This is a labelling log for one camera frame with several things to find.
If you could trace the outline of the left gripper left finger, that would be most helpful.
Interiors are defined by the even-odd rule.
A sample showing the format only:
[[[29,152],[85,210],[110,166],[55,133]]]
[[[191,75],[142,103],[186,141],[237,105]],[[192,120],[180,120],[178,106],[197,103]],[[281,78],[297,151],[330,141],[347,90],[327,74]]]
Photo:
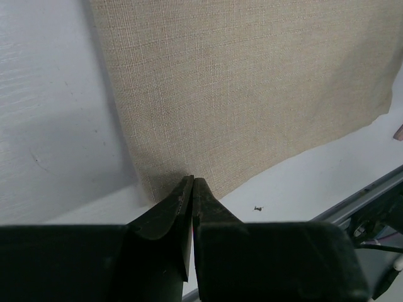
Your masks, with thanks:
[[[125,225],[1,228],[2,301],[180,301],[193,176]]]

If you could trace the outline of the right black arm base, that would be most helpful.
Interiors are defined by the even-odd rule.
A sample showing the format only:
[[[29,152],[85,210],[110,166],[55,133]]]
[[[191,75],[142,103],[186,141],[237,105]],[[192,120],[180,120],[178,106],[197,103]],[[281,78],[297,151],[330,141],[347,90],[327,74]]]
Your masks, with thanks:
[[[402,186],[355,211],[342,228],[355,247],[374,301],[402,272]]]

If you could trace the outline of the pink handled fork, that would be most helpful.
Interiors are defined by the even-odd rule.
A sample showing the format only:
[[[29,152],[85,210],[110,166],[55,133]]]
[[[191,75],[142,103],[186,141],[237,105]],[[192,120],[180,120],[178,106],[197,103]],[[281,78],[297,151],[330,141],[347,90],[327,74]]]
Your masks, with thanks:
[[[393,139],[398,141],[403,141],[403,125],[399,127],[399,129],[393,135]]]

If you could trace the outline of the beige cloth napkin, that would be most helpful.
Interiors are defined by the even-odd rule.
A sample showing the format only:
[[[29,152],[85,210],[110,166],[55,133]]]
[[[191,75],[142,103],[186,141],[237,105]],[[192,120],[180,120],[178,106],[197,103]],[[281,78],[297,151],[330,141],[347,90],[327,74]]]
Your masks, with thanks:
[[[187,175],[222,198],[388,113],[401,1],[91,1],[150,201]]]

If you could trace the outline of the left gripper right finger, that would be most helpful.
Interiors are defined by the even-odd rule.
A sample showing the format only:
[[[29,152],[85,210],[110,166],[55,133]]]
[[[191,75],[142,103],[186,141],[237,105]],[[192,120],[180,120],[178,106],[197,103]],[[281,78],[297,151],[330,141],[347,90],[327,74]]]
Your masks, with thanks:
[[[367,301],[353,245],[320,221],[244,223],[193,184],[193,240],[202,301]]]

